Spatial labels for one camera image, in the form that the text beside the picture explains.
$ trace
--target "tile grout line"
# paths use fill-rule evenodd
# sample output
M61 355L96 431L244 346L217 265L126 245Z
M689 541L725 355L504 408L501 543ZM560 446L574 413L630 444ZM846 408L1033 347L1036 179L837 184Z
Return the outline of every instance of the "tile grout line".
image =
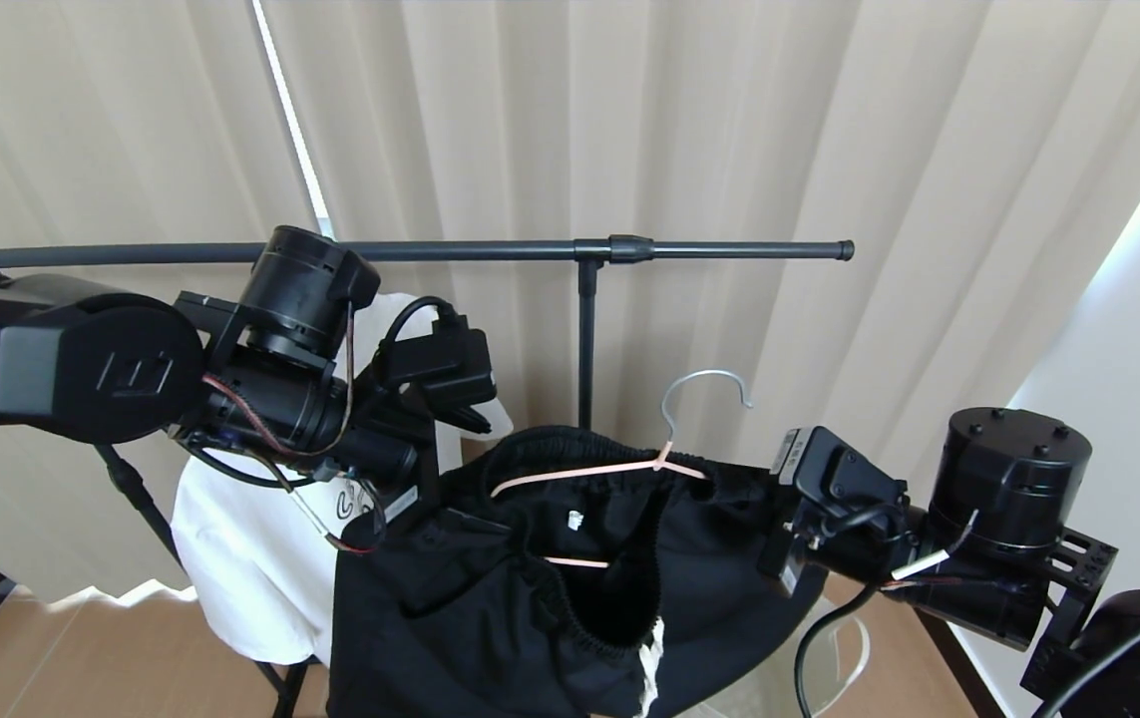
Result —
M68 627L71 627L73 622L78 620L78 617L79 614L82 613L82 607L84 607L84 605L85 601L82 601L82 603L78 604L78 610L74 610L73 617L68 618L68 622L65 623L64 627L59 629L59 635L55 636L55 641L51 642L51 645L46 646L46 653L42 654L42 659L39 660L39 662L36 662L35 667L33 667L33 672L27 675L27 680L24 682L24 686L21 687L19 692L15 694L15 700L11 702L10 708L7 709L7 713L3 715L3 718L10 718L10 715L15 713L15 707L19 704L19 701L22 699L24 699L24 694L26 694L27 687L33 685L33 678L36 678L36 674L39 674L42 667L46 666L46 660L49 659L52 653L55 653L55 646L58 646L59 642L64 639L64 634L66 634L68 631Z

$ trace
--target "curtain fold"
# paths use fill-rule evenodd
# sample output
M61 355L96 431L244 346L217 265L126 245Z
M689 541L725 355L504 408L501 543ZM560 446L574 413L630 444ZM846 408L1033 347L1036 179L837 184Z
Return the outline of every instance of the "curtain fold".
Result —
M825 423L933 487L1140 199L1140 3L284 3L337 236L857 242L848 264L606 267L598 431L767 463ZM569 266L399 267L486 328L518 424L572 422ZM1081 423L1086 418L1077 418Z
M264 240L315 228L250 3L0 1L0 246ZM236 300L247 268L54 269ZM170 513L186 457L123 447ZM42 598L187 585L91 447L0 427L0 570Z

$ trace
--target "metal hanger hook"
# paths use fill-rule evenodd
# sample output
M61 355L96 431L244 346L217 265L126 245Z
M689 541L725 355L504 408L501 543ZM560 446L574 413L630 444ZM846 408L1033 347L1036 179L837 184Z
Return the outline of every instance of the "metal hanger hook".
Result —
M730 377L730 380L738 383L738 399L742 401L742 405L746 406L747 409L751 409L755 406L751 403L751 399L747 399L747 382L742 381L742 377L739 377L738 374L733 372L726 369L701 369L693 372L692 374L685 374L685 376L671 382L670 386L666 387L666 393L662 394L662 402L659 405L659 409L662 411L662 419L666 421L666 427L668 427L668 434L666 435L668 443L675 442L675 418L671 417L671 413L666 408L666 403L668 403L668 400L671 399L671 394L674 394L675 389L690 380L710 376Z

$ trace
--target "robotic arm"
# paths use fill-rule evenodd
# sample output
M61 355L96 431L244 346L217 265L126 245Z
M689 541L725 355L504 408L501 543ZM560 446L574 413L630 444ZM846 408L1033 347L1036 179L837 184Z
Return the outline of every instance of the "robotic arm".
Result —
M359 255L294 227L276 229L237 303L182 292L168 305L74 277L0 275L0 424L96 444L109 472L123 464L111 444L166 431L238 481L277 486L206 450L304 476L282 475L287 486L360 478L396 535L435 506L434 419L487 431L470 408L496 387L486 335L438 299L407 307L359 374L349 351L334 376L351 315L377 289ZM426 305L438 308L432 335L398 340ZM876 593L1021 651L1050 607L1021 680L1045 700L1036 718L1140 715L1140 591L1093 612L1116 549L1066 528L1090 454L1053 418L959 411L925 509L829 429L790 432L758 570L784 595L807 563L866 586L811 628L797 664L812 634ZM1065 587L1057 605L1052 584Z

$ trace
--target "garment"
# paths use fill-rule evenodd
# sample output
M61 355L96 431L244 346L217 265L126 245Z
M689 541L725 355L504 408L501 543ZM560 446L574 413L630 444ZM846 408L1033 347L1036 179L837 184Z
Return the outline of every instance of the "garment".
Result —
M370 361L388 326L414 300L378 295L355 315L355 367ZM434 319L433 308L412 315L401 340L432 332ZM461 436L490 440L512 431L498 400L477 409L489 421L490 433L437 423L442 472L462 464ZM272 479L253 458L213 454L231 467ZM353 482L342 479L301 487L298 493L334 536L370 505ZM316 654L329 663L334 549L285 491L244 484L192 458L179 479L172 516L174 546L214 635L247 659L290 664Z
M825 573L806 569L784 599L756 572L767 468L674 455L710 481L643 468L489 498L506 479L653 456L583 429L528 429L443 475L442 507L414 531L341 555L331 717L630 718L660 619L650 718L709 699L774 653Z

